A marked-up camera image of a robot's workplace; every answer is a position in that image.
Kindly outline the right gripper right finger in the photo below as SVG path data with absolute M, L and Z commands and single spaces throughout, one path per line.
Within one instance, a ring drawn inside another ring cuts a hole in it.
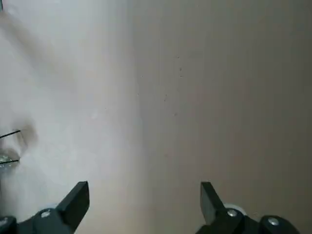
M 298 234 L 299 230 L 288 220 L 265 215 L 259 221 L 238 206 L 226 206 L 210 182 L 200 184 L 200 207 L 205 224 L 198 234 Z

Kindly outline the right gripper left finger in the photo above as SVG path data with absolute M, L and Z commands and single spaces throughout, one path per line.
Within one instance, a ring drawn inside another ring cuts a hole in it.
M 2 234 L 73 234 L 90 206 L 89 184 L 80 181 L 55 207 L 40 210 L 18 223 L 14 216 L 0 218 Z

